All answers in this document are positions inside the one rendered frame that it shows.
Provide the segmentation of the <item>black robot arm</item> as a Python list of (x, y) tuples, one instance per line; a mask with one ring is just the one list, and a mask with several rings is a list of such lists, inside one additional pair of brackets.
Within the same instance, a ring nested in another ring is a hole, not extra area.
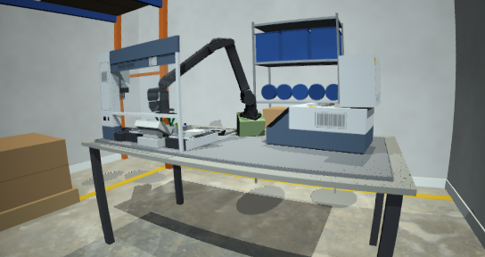
[(208, 55), (213, 54), (214, 51), (223, 47), (226, 49), (229, 61), (234, 70), (234, 75), (241, 90), (240, 100), (242, 100), (242, 103), (245, 104), (244, 112), (240, 113), (240, 117), (257, 120), (261, 117), (261, 113), (258, 113), (256, 97), (250, 91), (251, 89), (245, 77), (243, 67), (232, 38), (213, 38), (210, 43), (205, 45), (180, 64), (180, 77)]

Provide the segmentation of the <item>white benchtop lab instrument with lid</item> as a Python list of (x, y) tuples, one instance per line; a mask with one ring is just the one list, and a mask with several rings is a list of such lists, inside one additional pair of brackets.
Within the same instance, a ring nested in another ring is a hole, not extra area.
[(266, 126), (267, 143), (365, 153), (381, 104), (379, 69), (375, 54), (339, 55), (340, 103), (289, 106)]

